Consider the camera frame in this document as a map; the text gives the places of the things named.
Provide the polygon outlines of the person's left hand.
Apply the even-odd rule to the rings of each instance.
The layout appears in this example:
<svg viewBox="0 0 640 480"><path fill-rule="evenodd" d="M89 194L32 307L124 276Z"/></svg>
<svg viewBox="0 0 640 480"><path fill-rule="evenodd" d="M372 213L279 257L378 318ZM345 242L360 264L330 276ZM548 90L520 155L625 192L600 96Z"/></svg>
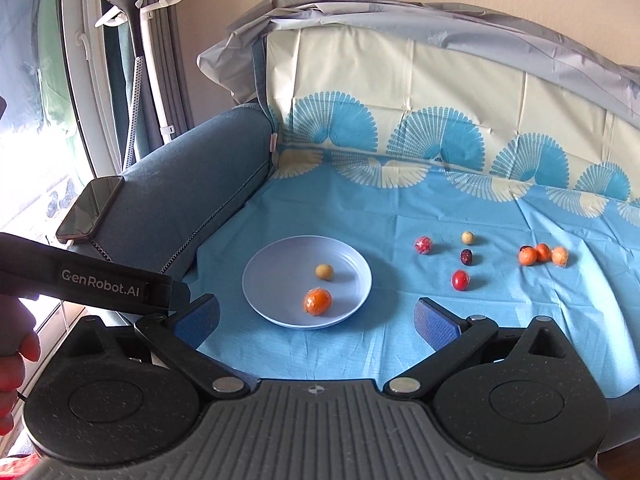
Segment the person's left hand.
<svg viewBox="0 0 640 480"><path fill-rule="evenodd" d="M1 296L1 434L14 427L12 410L17 390L25 380L25 361L40 358L40 341L35 317L21 300Z"/></svg>

